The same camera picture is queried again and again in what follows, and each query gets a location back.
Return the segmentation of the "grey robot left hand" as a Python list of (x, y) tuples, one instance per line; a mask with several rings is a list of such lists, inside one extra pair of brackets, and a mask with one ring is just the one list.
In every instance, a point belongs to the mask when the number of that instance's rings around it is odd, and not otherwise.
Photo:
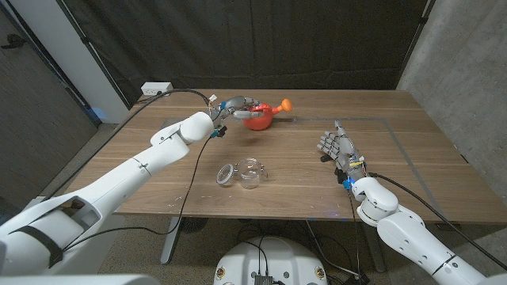
[(252, 110), (253, 107), (259, 104), (259, 101), (251, 97), (232, 97), (231, 99), (222, 101), (216, 107), (211, 107), (209, 115), (214, 123), (220, 123), (230, 115), (240, 120), (263, 117), (265, 114), (262, 110)]

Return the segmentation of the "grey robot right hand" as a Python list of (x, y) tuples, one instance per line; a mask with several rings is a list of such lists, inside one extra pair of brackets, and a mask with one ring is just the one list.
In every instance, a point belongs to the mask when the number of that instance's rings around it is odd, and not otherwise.
[(326, 131), (317, 148), (335, 162), (335, 175), (339, 184), (353, 184), (368, 175), (364, 157), (354, 146), (339, 120), (334, 121), (336, 131)]

